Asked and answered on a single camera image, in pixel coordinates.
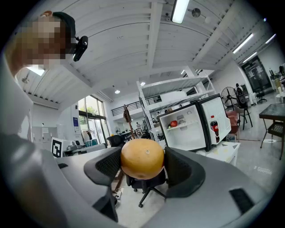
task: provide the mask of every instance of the open fridge door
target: open fridge door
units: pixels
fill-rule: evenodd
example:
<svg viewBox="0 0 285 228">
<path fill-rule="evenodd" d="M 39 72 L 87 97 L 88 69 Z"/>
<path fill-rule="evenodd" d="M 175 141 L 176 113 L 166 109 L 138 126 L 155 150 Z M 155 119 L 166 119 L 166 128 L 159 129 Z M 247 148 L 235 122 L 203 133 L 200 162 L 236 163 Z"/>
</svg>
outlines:
<svg viewBox="0 0 285 228">
<path fill-rule="evenodd" d="M 224 105 L 222 103 L 220 94 L 215 94 L 208 98 L 197 101 L 197 107 L 199 110 L 200 116 L 205 120 L 207 129 L 209 132 L 210 139 L 210 149 L 213 145 L 220 143 L 227 134 L 231 131 L 231 122 L 227 118 L 226 112 L 224 110 Z M 218 122 L 219 127 L 219 142 L 216 140 L 216 134 L 211 129 L 211 116 L 214 116 L 214 120 Z"/>
</svg>

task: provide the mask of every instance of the coca-cola bottle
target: coca-cola bottle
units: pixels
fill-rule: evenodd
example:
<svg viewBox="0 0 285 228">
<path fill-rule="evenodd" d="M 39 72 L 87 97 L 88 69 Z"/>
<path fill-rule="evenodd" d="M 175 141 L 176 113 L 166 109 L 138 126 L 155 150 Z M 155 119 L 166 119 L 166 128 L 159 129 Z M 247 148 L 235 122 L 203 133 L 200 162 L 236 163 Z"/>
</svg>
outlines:
<svg viewBox="0 0 285 228">
<path fill-rule="evenodd" d="M 211 129 L 215 132 L 216 134 L 216 141 L 217 143 L 220 141 L 220 137 L 219 137 L 219 126 L 218 126 L 218 122 L 214 119 L 215 116 L 211 116 Z"/>
</svg>

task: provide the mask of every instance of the red apple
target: red apple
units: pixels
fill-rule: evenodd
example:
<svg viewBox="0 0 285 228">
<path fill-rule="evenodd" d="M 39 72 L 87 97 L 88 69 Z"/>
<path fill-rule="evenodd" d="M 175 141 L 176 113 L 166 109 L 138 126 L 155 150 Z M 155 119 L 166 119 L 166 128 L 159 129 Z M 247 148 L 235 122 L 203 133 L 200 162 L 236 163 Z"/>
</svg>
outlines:
<svg viewBox="0 0 285 228">
<path fill-rule="evenodd" d="M 170 126 L 171 126 L 171 127 L 175 127 L 175 126 L 177 126 L 177 125 L 178 125 L 178 123 L 177 123 L 176 120 L 171 121 L 171 123 L 170 123 Z"/>
</svg>

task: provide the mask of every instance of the tree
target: tree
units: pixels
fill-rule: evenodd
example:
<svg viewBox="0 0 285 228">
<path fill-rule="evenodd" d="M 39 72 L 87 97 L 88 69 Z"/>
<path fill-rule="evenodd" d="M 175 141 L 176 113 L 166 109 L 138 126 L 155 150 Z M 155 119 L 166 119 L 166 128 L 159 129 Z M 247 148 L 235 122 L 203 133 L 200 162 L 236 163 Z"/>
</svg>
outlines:
<svg viewBox="0 0 285 228">
<path fill-rule="evenodd" d="M 80 111 L 85 112 L 84 107 L 80 108 Z M 87 112 L 92 113 L 92 115 L 99 115 L 98 110 L 95 110 L 93 107 L 89 106 L 87 107 Z M 79 116 L 80 124 L 84 125 L 86 123 L 86 118 L 84 116 Z"/>
</svg>

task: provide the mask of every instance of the black fan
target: black fan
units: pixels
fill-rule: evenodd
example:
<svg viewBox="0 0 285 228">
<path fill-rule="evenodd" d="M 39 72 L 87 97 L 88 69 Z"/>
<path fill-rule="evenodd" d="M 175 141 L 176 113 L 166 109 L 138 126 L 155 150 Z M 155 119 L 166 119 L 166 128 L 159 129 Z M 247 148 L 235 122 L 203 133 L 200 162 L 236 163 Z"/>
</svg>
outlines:
<svg viewBox="0 0 285 228">
<path fill-rule="evenodd" d="M 224 105 L 226 105 L 227 107 L 231 106 L 233 108 L 233 105 L 237 104 L 236 92 L 235 89 L 232 87 L 224 88 L 221 93 L 221 98 Z"/>
</svg>

